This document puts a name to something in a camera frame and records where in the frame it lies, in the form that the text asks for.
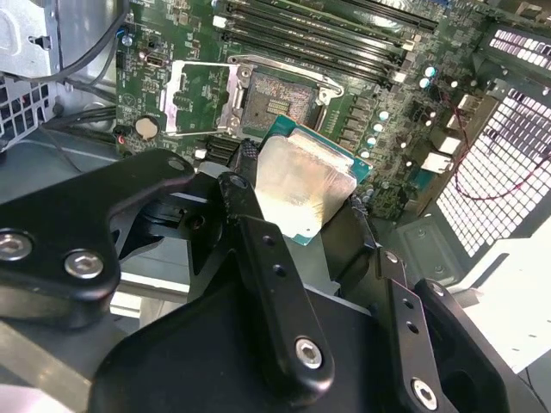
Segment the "red wire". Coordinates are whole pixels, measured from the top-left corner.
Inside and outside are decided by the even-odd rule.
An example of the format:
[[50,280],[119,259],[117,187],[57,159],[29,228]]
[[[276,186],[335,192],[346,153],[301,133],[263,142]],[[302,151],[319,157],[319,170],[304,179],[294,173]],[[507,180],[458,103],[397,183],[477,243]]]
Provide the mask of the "red wire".
[[517,182],[515,185],[513,185],[512,188],[509,188],[507,189],[505,192],[503,192],[502,194],[498,194],[498,195],[494,195],[494,196],[487,196],[487,197],[482,197],[482,196],[473,196],[471,194],[468,194],[466,193],[465,191],[463,191],[463,189],[461,189],[461,186],[459,185],[459,168],[461,166],[461,164],[463,163],[463,160],[465,160],[465,157],[467,157],[467,154],[471,151],[471,146],[469,145],[468,143],[468,138],[467,138],[467,131],[465,130],[465,127],[463,126],[462,122],[461,122],[461,116],[459,115],[459,111],[457,110],[457,108],[449,101],[449,99],[447,98],[447,96],[444,97],[444,100],[447,101],[449,103],[449,105],[451,106],[451,108],[453,109],[454,111],[454,115],[455,117],[457,118],[457,122],[459,123],[459,128],[461,129],[461,132],[463,133],[463,138],[465,139],[465,146],[467,147],[467,149],[463,152],[463,154],[461,155],[461,157],[459,158],[459,161],[457,161],[457,165],[455,166],[455,172],[454,172],[454,186],[455,186],[455,190],[461,194],[461,196],[465,197],[465,198],[469,198],[470,200],[499,200],[501,198],[504,198],[505,196],[509,195],[509,194],[512,194],[513,192],[517,191],[518,189],[520,189],[534,174],[535,172],[540,169],[548,160],[551,159],[551,153],[547,154],[546,157],[544,157],[536,166],[534,169],[532,169],[528,175],[526,175],[521,181]]

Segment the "screw hole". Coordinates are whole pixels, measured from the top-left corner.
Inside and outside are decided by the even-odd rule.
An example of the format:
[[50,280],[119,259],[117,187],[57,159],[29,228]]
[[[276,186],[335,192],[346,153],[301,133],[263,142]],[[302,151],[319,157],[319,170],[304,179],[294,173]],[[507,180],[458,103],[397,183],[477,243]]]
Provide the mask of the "screw hole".
[[196,215],[186,220],[185,225],[192,231],[196,231],[205,225],[205,217],[202,215]]
[[278,277],[285,277],[285,275],[287,275],[287,273],[285,272],[285,269],[279,264],[276,264],[273,267],[273,269],[274,269],[275,275],[277,275]]
[[407,328],[410,329],[410,331],[413,333],[413,334],[419,334],[419,329],[417,328],[417,325],[415,325],[414,323],[411,323],[411,322],[407,322]]
[[274,245],[276,245],[276,241],[274,241],[274,238],[272,238],[270,235],[264,235],[262,237],[262,240],[269,247],[273,247]]
[[413,304],[411,302],[409,302],[407,299],[403,299],[402,301],[407,308],[413,310]]
[[425,389],[421,389],[421,395],[426,399],[426,400],[432,400],[432,395],[427,392]]

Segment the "metal bracket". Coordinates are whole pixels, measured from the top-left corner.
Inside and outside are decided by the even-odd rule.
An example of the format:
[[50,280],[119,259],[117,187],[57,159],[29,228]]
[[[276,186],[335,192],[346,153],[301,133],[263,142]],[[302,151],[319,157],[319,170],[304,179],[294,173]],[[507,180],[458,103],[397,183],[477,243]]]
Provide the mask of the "metal bracket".
[[66,328],[96,321],[121,275],[114,237],[193,176],[174,153],[147,151],[1,205],[0,317]]

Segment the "black plastic bracket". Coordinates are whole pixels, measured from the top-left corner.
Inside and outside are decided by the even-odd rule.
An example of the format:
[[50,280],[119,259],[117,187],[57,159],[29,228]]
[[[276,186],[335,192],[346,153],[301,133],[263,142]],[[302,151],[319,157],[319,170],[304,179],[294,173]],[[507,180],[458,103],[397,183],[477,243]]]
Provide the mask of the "black plastic bracket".
[[241,280],[259,310],[264,375],[291,405],[312,404],[331,387],[335,365],[283,235],[263,220],[245,179],[225,173],[219,184]]
[[[1,205],[0,232],[20,234],[31,250],[0,261],[0,317],[65,328],[96,321],[121,276],[113,234],[125,237],[143,205],[193,176],[174,153],[147,151]],[[68,274],[64,262],[78,251],[101,261],[100,274]]]
[[443,388],[459,411],[545,412],[445,288],[421,280],[415,292],[423,300]]
[[366,277],[366,303],[381,326],[389,356],[391,373],[382,374],[388,397],[385,405],[394,405],[396,411],[456,412],[440,384],[421,300],[405,287],[403,262],[391,251],[378,248],[372,269]]

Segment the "black cable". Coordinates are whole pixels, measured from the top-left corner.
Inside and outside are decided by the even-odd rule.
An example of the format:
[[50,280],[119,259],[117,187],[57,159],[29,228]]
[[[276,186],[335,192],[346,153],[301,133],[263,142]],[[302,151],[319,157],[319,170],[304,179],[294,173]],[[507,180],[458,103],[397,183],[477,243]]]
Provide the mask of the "black cable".
[[55,149],[58,150],[59,155],[63,157],[63,159],[79,174],[82,174],[83,171],[76,166],[76,164],[72,161],[72,159],[69,157],[69,155],[66,154],[65,150],[61,147],[58,140],[48,131],[45,127],[40,127],[41,131],[52,141],[53,145],[55,146]]
[[127,18],[127,14],[129,11],[130,11],[130,1],[122,0],[120,14],[116,17],[113,23],[111,23],[111,26],[109,26],[109,28],[103,34],[101,39],[93,47],[91,47],[90,50],[88,50],[85,54],[83,54],[79,59],[77,59],[75,62],[71,63],[70,65],[66,66],[58,73],[55,73],[54,75],[50,75],[50,76],[43,76],[43,77],[22,77],[22,79],[28,82],[36,82],[36,83],[60,82],[67,79],[73,73],[80,71],[85,66],[87,66],[92,60],[94,60],[99,55],[99,53],[107,46],[107,44],[110,41],[112,41],[112,39],[116,36],[117,31],[119,30],[119,27],[122,25],[122,23],[124,23],[125,19]]
[[549,413],[549,409],[547,407],[547,405],[545,404],[545,402],[543,401],[543,399],[540,397],[540,395],[537,393],[536,389],[534,388],[534,385],[532,384],[532,378],[530,377],[530,372],[528,370],[528,368],[526,367],[524,369],[524,371],[526,372],[526,378],[528,379],[528,383],[526,383],[526,380],[524,380],[522,377],[518,376],[518,378],[520,378],[520,380],[523,381],[523,383],[528,387],[530,388],[530,390],[532,391],[532,393],[534,393],[534,396],[536,396],[537,398],[537,401],[540,402],[540,404],[542,405],[542,408],[547,411],[547,413]]
[[104,101],[111,103],[117,102],[117,96],[113,93],[107,92],[94,86],[90,86],[89,84],[84,82],[79,82],[78,80],[66,79],[65,81],[68,84],[71,84],[73,88],[91,93],[92,95],[95,95],[97,97],[101,97]]
[[112,133],[95,131],[93,129],[87,129],[81,126],[60,125],[49,126],[47,123],[43,127],[60,133],[66,133],[77,139],[86,139],[93,142],[99,142],[101,144],[115,146],[116,141]]
[[104,114],[104,115],[98,115],[93,117],[82,117],[78,120],[74,120],[71,122],[71,125],[82,125],[83,123],[96,123],[96,122],[104,122],[106,120],[114,120],[116,119],[115,114]]
[[96,87],[98,83],[100,83],[104,78],[105,74],[107,73],[107,70],[111,66],[111,62],[113,62],[113,58],[115,57],[115,53],[117,51],[119,45],[119,38],[115,36],[115,39],[113,40],[113,45],[111,46],[111,50],[109,51],[109,55],[107,57],[107,60],[105,61],[105,65],[103,65],[102,71],[89,83],[81,82],[79,80],[73,80],[73,79],[66,79],[65,81],[68,84],[71,84],[73,88],[80,89],[88,93],[92,93],[96,95],[97,97],[101,97],[103,100],[115,103],[117,100],[116,95],[109,93],[105,90],[101,90]]
[[46,124],[50,126],[69,126],[78,123],[89,123],[92,121],[99,121],[97,119],[106,120],[106,117],[115,118],[115,106],[108,106],[105,108],[96,108],[90,110],[84,110],[75,114],[69,114],[59,118],[52,118]]
[[107,73],[107,70],[111,66],[111,62],[113,61],[113,58],[115,57],[115,53],[117,51],[118,46],[119,46],[119,38],[115,36],[115,39],[113,40],[113,45],[111,46],[111,50],[109,50],[109,55],[107,56],[105,65],[103,65],[102,71],[100,71],[100,74],[97,75],[94,80],[88,83],[89,86],[96,86],[98,83],[100,83],[103,80],[103,78],[105,77],[105,74]]

